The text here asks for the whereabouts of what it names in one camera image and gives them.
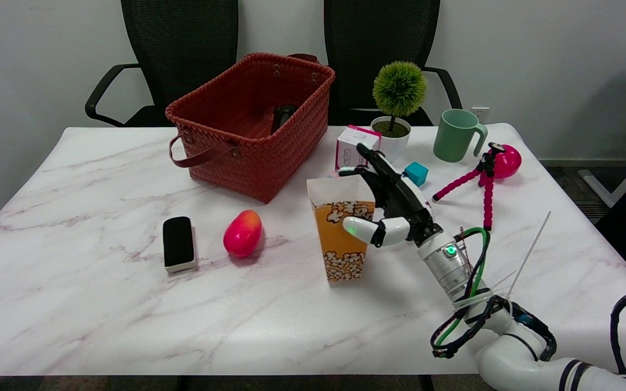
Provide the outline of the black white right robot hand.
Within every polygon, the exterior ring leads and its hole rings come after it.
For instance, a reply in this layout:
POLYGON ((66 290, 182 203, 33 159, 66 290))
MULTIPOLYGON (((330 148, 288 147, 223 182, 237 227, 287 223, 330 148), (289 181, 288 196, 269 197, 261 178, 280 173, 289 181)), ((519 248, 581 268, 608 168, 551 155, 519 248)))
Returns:
POLYGON ((339 175, 361 176, 372 190, 375 208, 383 211, 383 217, 370 221, 346 216, 342 223, 347 233, 376 248, 400 242, 413 242, 421 247, 443 233, 443 228, 433 220, 427 198, 408 176, 398 171, 380 151, 363 143, 358 143, 356 149, 367 164, 341 168, 339 175))

